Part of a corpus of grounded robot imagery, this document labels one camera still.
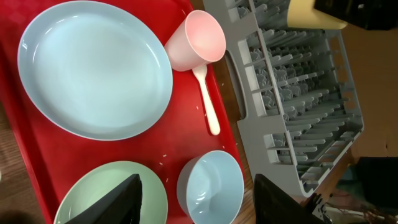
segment light blue bowl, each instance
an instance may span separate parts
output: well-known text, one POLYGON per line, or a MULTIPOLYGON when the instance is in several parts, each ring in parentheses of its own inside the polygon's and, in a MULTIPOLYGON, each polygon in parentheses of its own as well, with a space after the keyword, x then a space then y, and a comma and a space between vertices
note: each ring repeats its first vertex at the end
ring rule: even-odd
POLYGON ((177 182, 178 202, 197 224, 231 223, 241 208, 243 192, 241 168, 224 151, 192 159, 177 182))

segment pink cup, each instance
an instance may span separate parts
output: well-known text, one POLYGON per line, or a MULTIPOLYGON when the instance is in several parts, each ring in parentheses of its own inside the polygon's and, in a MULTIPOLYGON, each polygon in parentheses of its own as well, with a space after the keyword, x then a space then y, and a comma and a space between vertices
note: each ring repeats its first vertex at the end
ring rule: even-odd
POLYGON ((183 72, 220 60, 226 49, 224 32, 216 19, 192 11, 165 45, 174 70, 183 72))

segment dish rack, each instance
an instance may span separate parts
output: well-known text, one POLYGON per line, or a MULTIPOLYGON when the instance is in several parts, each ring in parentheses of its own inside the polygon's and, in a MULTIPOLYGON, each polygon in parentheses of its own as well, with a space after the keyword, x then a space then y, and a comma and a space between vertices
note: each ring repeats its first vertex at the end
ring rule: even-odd
POLYGON ((339 30, 289 29, 290 0, 203 0, 221 24, 252 178, 309 197, 364 129, 339 30))

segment dish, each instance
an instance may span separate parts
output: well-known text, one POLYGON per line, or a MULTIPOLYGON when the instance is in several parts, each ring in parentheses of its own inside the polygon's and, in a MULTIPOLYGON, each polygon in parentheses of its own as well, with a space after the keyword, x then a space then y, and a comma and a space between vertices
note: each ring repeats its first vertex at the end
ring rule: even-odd
POLYGON ((22 84, 61 128, 90 139, 144 132, 165 111, 172 69, 155 34, 109 4, 71 1, 39 14, 18 49, 22 84))
POLYGON ((166 223, 166 190, 158 176, 144 165, 118 161, 97 167, 76 182, 63 198, 54 224, 64 224, 76 217, 132 174, 139 174, 142 181, 140 223, 166 223))
POLYGON ((189 161, 177 182, 182 210, 197 224, 232 223, 242 205, 241 168, 230 154, 211 151, 189 161))

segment wooden table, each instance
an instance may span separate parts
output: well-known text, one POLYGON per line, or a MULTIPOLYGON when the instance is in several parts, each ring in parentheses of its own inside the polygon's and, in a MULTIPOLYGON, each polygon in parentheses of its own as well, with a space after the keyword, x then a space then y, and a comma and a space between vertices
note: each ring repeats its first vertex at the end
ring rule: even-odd
MULTIPOLYGON (((201 0, 191 0, 191 2, 195 9, 203 9, 201 0)), ((236 124, 241 117, 238 103, 225 60, 223 59, 214 63, 213 66, 244 167, 245 188, 243 204, 234 223, 255 223, 256 216, 252 202, 253 182, 236 124)), ((329 176, 322 182, 317 192, 323 194, 325 199, 328 199, 350 162, 351 152, 348 151, 339 161, 338 165, 330 172, 329 176)), ((34 223, 44 223, 24 162, 2 106, 0 106, 0 170, 2 171, 2 181, 0 182, 0 213, 10 210, 20 210, 31 215, 34 223)), ((306 200, 302 200, 302 198, 296 199, 302 205, 306 203, 306 200)))

